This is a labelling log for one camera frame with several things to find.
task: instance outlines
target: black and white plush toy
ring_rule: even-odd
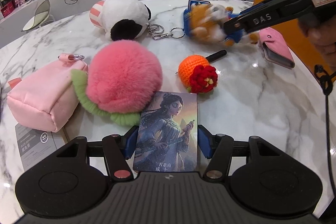
[[[151,11],[139,0],[102,0],[90,10],[91,22],[106,32],[109,40],[134,40],[143,34]]]

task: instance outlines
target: striped pink hat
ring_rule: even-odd
[[[100,15],[102,9],[103,9],[103,5],[104,5],[104,0],[99,1],[98,3],[96,3],[90,10],[90,20],[93,23],[93,25],[95,25],[96,27],[99,27],[101,29],[103,29],[103,27],[101,26],[101,24],[98,21],[98,16]]]

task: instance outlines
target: keyring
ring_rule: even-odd
[[[181,29],[181,30],[183,31],[183,35],[181,35],[180,37],[175,37],[175,36],[173,35],[173,30],[175,30],[175,29]],[[174,27],[174,28],[172,28],[172,29],[170,30],[169,35],[170,35],[172,38],[179,39],[179,38],[184,37],[184,35],[185,35],[185,31],[184,31],[184,29],[181,28],[181,27]]]
[[[165,31],[165,29],[159,24],[150,24],[148,26],[148,29],[149,29],[150,33],[154,33],[154,34],[160,34],[160,33],[163,33]]]
[[[79,55],[79,54],[70,54],[68,59],[71,60],[71,61],[73,61],[73,60],[75,60],[75,61],[84,60],[85,56],[84,55]]]

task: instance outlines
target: screw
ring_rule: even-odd
[[[221,139],[222,139],[222,137],[224,137],[225,136],[225,134],[216,134],[215,135],[215,142],[220,142],[221,141]]]
[[[118,179],[125,179],[128,178],[131,175],[131,173],[127,170],[117,170],[114,172],[114,176]]]
[[[223,173],[218,170],[210,170],[206,175],[210,179],[219,179],[223,176]]]
[[[112,134],[111,136],[114,138],[114,140],[117,143],[119,143],[121,141],[121,136],[119,134]]]

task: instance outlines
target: white chair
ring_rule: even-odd
[[[22,28],[22,32],[29,32],[35,28],[47,25],[50,22],[55,22],[55,18],[50,14],[50,2],[45,0],[37,7],[35,15]]]

